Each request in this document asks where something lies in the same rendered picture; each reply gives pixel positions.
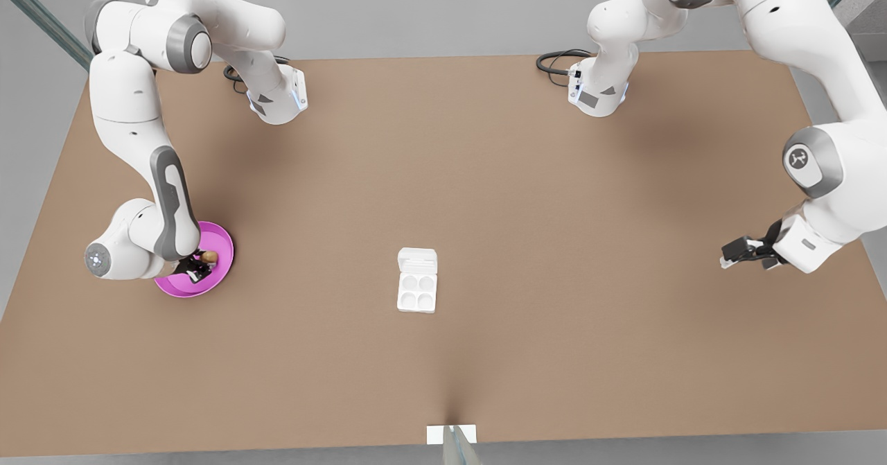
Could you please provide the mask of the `white egg box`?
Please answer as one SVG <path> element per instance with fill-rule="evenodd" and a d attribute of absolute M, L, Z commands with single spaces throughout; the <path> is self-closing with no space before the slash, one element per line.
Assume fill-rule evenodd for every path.
<path fill-rule="evenodd" d="M 397 254 L 397 263 L 397 310 L 432 314 L 437 298 L 437 253 L 432 248 L 404 247 Z"/>

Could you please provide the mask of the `magenta round plate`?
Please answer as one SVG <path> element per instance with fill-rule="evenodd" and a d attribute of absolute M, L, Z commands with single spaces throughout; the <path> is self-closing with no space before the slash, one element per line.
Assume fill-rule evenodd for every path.
<path fill-rule="evenodd" d="M 161 291 L 177 298 L 199 297 L 219 285 L 234 265 L 234 242 L 230 234 L 222 226 L 212 222 L 199 221 L 202 238 L 200 249 L 215 252 L 218 260 L 212 264 L 210 273 L 197 283 L 191 282 L 186 274 L 174 274 L 157 277 L 153 281 Z"/>

